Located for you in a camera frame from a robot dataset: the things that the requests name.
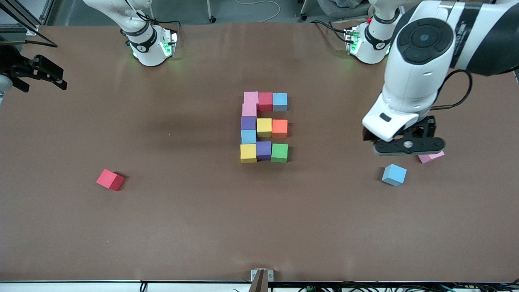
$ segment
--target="purple cube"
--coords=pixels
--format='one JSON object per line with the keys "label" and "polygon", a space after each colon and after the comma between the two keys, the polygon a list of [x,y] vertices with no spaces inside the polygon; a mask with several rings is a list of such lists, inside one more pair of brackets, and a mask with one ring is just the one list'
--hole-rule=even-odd
{"label": "purple cube", "polygon": [[272,156],[272,142],[256,142],[256,156],[258,160],[270,160],[270,157]]}
{"label": "purple cube", "polygon": [[242,130],[256,130],[256,118],[253,116],[241,117]]}

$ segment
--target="metal bracket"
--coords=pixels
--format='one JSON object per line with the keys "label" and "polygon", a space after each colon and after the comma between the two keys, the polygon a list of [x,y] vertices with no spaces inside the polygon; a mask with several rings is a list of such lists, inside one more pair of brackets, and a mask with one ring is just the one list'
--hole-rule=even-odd
{"label": "metal bracket", "polygon": [[252,284],[249,288],[249,292],[267,292],[268,291],[268,282],[274,280],[274,270],[269,269],[254,269],[251,270],[251,280]]}
{"label": "metal bracket", "polygon": [[[39,25],[36,26],[36,31],[39,31]],[[30,30],[27,30],[26,36],[35,36],[36,34]]]}

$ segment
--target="white cable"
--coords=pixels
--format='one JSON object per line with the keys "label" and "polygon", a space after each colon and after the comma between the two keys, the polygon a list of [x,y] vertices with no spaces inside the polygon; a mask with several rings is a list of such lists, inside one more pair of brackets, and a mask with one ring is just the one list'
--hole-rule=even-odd
{"label": "white cable", "polygon": [[259,4],[259,3],[274,3],[274,4],[276,4],[278,6],[278,12],[276,14],[274,14],[274,16],[271,16],[271,17],[269,17],[267,19],[264,19],[264,20],[262,20],[260,22],[265,22],[267,20],[271,20],[272,18],[276,17],[279,14],[279,12],[281,12],[281,7],[279,6],[279,4],[274,2],[274,1],[271,1],[271,0],[261,0],[261,1],[258,1],[258,2],[251,2],[251,3],[243,3],[243,2],[239,2],[238,0],[234,0],[234,2],[236,2],[238,4],[241,4],[241,5],[253,5],[253,4]]}

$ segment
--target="black band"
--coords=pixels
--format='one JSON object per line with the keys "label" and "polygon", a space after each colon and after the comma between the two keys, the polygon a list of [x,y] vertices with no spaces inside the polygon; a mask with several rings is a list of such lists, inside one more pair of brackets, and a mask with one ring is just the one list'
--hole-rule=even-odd
{"label": "black band", "polygon": [[148,27],[149,27],[149,22],[146,21],[146,24],[144,25],[144,27],[139,29],[138,31],[136,31],[136,32],[127,32],[127,31],[124,31],[124,30],[121,29],[121,34],[123,36],[139,36],[139,35],[145,33],[146,30],[148,29]]}
{"label": "black band", "polygon": [[135,48],[139,52],[148,52],[149,48],[151,46],[153,46],[153,44],[157,40],[157,31],[155,29],[152,29],[152,30],[153,30],[153,34],[147,41],[142,42],[140,44],[139,43],[130,42],[132,47]]}
{"label": "black band", "polygon": [[364,30],[364,35],[366,36],[366,40],[373,46],[373,49],[380,51],[383,50],[389,43],[391,42],[391,39],[387,39],[385,41],[382,41],[380,39],[375,38],[370,33],[370,25],[368,24],[366,26],[366,29]]}
{"label": "black band", "polygon": [[377,16],[377,14],[373,14],[373,18],[375,18],[375,20],[377,22],[382,23],[382,24],[392,24],[393,22],[395,22],[397,20],[398,15],[400,15],[400,9],[397,8],[394,12],[394,17],[390,20],[385,20],[385,19],[379,18]]}
{"label": "black band", "polygon": [[465,8],[461,12],[461,15],[456,25],[456,38],[454,43],[454,56],[450,62],[450,67],[454,67],[459,60],[459,56],[465,47],[465,42],[469,38],[474,22],[476,21],[477,15],[480,13],[480,9],[483,3],[481,2],[467,2]]}

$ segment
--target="block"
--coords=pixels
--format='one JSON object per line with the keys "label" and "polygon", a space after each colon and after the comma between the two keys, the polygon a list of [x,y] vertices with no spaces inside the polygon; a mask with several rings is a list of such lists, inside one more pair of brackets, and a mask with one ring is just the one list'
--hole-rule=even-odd
{"label": "block", "polygon": [[124,177],[105,169],[97,179],[96,183],[112,191],[118,191],[124,180]]}
{"label": "block", "polygon": [[272,97],[272,111],[286,112],[288,109],[288,96],[286,93],[275,93]]}
{"label": "block", "polygon": [[443,155],[445,155],[445,153],[440,152],[438,154],[424,154],[424,155],[419,155],[418,158],[420,159],[420,161],[422,163],[427,163],[429,161],[432,161],[432,160],[435,160],[435,159],[438,159],[440,157],[442,157]]}
{"label": "block", "polygon": [[286,163],[289,158],[289,145],[288,144],[272,144],[272,162]]}
{"label": "block", "polygon": [[241,105],[241,116],[253,116],[257,117],[257,107],[253,103],[244,103]]}
{"label": "block", "polygon": [[245,91],[243,93],[243,103],[253,103],[257,107],[259,98],[260,93],[258,91]]}
{"label": "block", "polygon": [[272,155],[272,142],[258,141],[256,142],[256,156],[258,160],[270,160]]}
{"label": "block", "polygon": [[241,117],[242,130],[256,130],[256,118],[253,116]]}
{"label": "block", "polygon": [[256,130],[242,130],[241,131],[242,144],[256,144]]}
{"label": "block", "polygon": [[273,93],[271,92],[260,92],[258,96],[258,110],[260,112],[271,112]]}
{"label": "block", "polygon": [[272,138],[286,139],[289,133],[288,120],[272,120]]}
{"label": "block", "polygon": [[256,120],[256,130],[259,138],[270,138],[272,137],[272,119],[271,118],[258,118]]}
{"label": "block", "polygon": [[242,163],[254,163],[256,159],[256,144],[241,144],[240,159]]}
{"label": "block", "polygon": [[398,187],[399,185],[404,183],[406,172],[407,169],[395,164],[391,164],[384,170],[382,181],[390,185],[394,185],[395,187]]}

